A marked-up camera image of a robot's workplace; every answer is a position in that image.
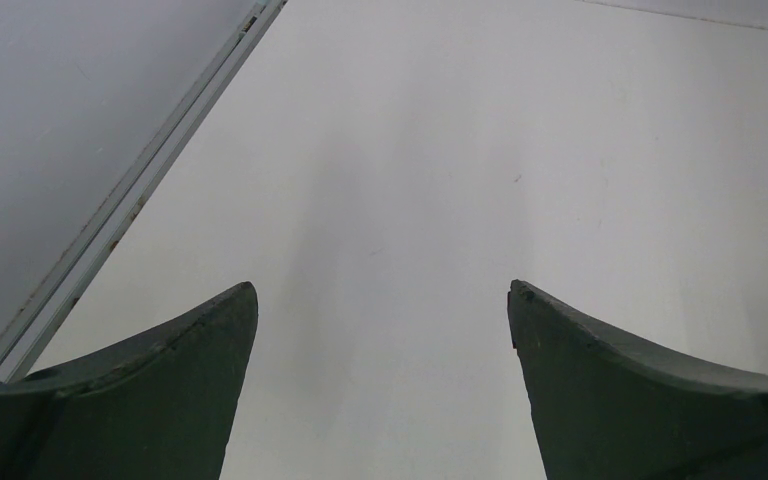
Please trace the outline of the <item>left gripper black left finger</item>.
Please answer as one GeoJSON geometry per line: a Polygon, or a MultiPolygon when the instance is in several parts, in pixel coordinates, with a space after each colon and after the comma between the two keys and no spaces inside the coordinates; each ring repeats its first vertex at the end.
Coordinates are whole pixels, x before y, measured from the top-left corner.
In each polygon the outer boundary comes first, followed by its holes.
{"type": "Polygon", "coordinates": [[[216,479],[258,326],[249,282],[0,382],[0,479],[216,479]]]}

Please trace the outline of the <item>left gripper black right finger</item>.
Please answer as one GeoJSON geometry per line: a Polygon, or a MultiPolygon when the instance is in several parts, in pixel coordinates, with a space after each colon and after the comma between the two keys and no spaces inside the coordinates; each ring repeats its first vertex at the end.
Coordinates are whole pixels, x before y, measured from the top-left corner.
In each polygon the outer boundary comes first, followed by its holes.
{"type": "Polygon", "coordinates": [[[515,280],[507,296],[550,479],[768,479],[768,375],[705,361],[515,280]]]}

